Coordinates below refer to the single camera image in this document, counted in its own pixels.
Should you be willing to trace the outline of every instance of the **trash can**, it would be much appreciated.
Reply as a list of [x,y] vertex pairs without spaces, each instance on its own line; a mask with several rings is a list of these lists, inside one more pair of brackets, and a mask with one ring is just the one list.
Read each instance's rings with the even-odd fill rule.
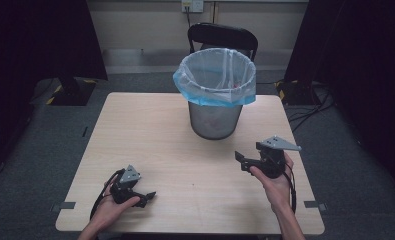
[[256,67],[242,53],[210,48],[185,57],[173,79],[188,100],[191,127],[205,139],[230,136],[243,105],[256,99]]

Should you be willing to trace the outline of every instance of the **chair backrest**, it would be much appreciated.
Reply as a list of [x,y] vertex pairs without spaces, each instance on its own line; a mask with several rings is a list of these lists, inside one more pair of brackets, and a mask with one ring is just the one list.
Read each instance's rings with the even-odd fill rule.
[[246,54],[251,61],[256,56],[257,38],[248,30],[238,27],[224,26],[214,23],[197,23],[188,29],[190,53],[195,52],[193,42],[203,43],[202,49],[224,47],[248,51]]

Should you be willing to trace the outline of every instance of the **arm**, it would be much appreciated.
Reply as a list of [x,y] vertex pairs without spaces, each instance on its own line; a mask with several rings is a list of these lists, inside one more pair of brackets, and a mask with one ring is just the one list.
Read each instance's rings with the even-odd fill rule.
[[[293,168],[293,161],[284,153],[285,160]],[[266,196],[271,203],[271,208],[277,216],[281,233],[284,240],[301,240],[305,239],[303,232],[297,222],[296,216],[290,206],[290,186],[284,176],[276,179],[270,179],[263,174],[257,167],[250,167],[251,173],[262,183]],[[291,169],[286,168],[286,174],[290,176]]]
[[110,186],[107,186],[104,197],[98,205],[97,211],[91,221],[85,226],[79,235],[78,240],[94,240],[97,235],[112,225],[120,217],[120,215],[128,208],[134,206],[140,201],[139,197],[133,197],[128,201],[117,204],[110,195]]

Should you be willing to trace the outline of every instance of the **human hand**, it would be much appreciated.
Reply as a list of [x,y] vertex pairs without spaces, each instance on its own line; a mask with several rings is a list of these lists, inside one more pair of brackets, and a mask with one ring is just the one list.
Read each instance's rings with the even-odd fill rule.
[[[285,162],[292,169],[293,160],[284,152]],[[291,169],[286,167],[285,173],[290,177]],[[250,172],[262,183],[266,196],[274,212],[278,208],[290,207],[290,183],[284,175],[275,179],[268,178],[259,168],[252,166]]]
[[111,226],[120,215],[128,208],[134,206],[140,201],[140,198],[135,196],[128,199],[122,204],[117,204],[110,194],[110,187],[113,181],[106,187],[104,191],[104,198],[101,200],[94,213],[91,221],[84,228],[78,240],[95,239],[101,231]]

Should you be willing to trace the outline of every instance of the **trash bag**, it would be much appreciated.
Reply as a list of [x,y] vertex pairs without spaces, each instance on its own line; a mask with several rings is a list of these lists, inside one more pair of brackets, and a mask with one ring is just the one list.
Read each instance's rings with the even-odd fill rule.
[[236,50],[192,53],[182,60],[173,79],[182,95],[200,106],[234,107],[256,100],[256,67]]

